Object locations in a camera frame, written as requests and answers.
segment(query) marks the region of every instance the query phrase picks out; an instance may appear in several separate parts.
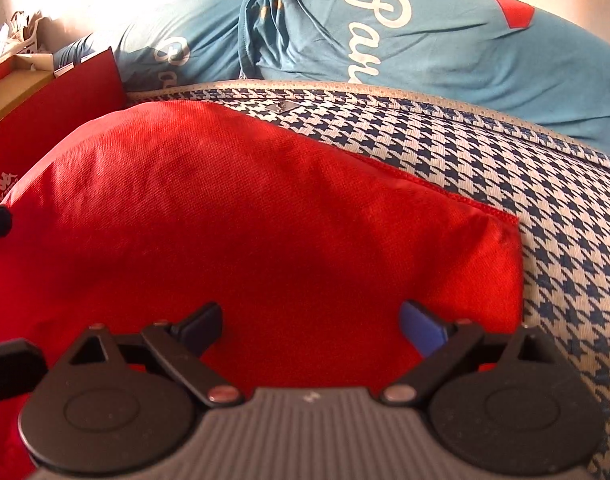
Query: red cloth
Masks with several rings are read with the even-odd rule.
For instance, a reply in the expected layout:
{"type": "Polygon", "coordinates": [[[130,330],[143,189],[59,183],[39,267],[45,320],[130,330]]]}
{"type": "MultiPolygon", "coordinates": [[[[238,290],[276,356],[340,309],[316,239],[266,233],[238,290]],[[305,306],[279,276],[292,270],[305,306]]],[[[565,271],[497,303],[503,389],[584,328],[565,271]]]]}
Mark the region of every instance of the red cloth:
{"type": "MultiPolygon", "coordinates": [[[[419,360],[405,299],[488,330],[520,321],[515,217],[214,104],[84,124],[6,203],[0,340],[50,363],[92,322],[132,332],[215,300],[224,334],[204,361],[246,393],[379,390],[419,360]]],[[[0,480],[30,469],[19,405],[0,404],[0,480]]]]}

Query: houndstooth fabric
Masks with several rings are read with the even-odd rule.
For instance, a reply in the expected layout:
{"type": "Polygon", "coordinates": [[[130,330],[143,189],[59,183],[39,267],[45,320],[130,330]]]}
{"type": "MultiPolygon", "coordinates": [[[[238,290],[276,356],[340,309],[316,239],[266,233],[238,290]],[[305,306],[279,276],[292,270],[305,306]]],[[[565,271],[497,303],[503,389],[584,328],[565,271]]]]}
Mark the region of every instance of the houndstooth fabric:
{"type": "Polygon", "coordinates": [[[435,100],[287,88],[136,96],[136,102],[172,99],[223,104],[517,215],[526,323],[555,338],[599,400],[607,436],[590,469],[610,480],[608,156],[542,128],[435,100]]]}

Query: red patch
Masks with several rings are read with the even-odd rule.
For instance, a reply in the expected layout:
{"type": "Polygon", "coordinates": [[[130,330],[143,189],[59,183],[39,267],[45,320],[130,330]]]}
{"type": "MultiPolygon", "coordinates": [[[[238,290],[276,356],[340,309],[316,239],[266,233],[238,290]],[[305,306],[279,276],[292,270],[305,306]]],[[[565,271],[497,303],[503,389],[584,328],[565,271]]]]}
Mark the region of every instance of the red patch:
{"type": "Polygon", "coordinates": [[[496,0],[501,6],[509,28],[526,28],[530,26],[536,9],[518,0],[496,0]]]}

